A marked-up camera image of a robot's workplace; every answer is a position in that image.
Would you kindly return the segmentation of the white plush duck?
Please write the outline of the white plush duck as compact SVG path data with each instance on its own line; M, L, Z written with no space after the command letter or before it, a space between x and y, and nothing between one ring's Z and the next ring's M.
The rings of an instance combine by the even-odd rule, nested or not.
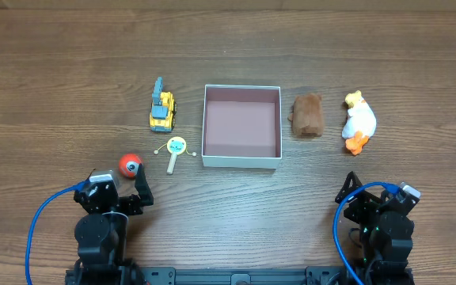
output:
M344 101L348 106L348 116L341 136L345 140L346 149L352 155L358 155L374 135L377 120L360 90L349 93Z

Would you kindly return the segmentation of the yellow and blue toy truck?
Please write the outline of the yellow and blue toy truck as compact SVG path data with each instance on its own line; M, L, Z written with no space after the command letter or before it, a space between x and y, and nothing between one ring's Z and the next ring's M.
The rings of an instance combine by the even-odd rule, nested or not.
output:
M156 132L172 132L175 127L177 103L171 92L163 90L163 79L154 83L150 109L150 129Z

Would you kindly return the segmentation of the brown plush toy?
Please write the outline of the brown plush toy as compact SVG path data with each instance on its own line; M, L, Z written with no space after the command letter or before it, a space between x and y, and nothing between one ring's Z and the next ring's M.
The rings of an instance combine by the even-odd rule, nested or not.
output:
M293 135L298 137L320 137L325 129L322 95L309 93L297 96L288 116Z

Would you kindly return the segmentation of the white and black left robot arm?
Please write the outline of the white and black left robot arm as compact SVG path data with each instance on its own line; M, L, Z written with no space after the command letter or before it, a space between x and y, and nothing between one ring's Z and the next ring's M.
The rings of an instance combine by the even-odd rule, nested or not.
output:
M92 173L74 192L74 201L87 215L74 228L78 259L74 268L66 271L66 285L148 283L140 267L126 257L129 217L154 204L144 165L136 167L135 194L119 196L118 187L113 171L100 171Z

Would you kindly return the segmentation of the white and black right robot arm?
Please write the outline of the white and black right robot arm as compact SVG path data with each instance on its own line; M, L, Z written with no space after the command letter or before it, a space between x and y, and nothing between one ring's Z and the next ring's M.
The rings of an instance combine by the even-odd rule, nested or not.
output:
M409 212L420 202L421 193L405 182L362 184L348 173L335 202L332 238L344 269L335 284L413 284L408 257L412 251L414 221ZM363 257L350 261L339 241L340 216L356 223Z

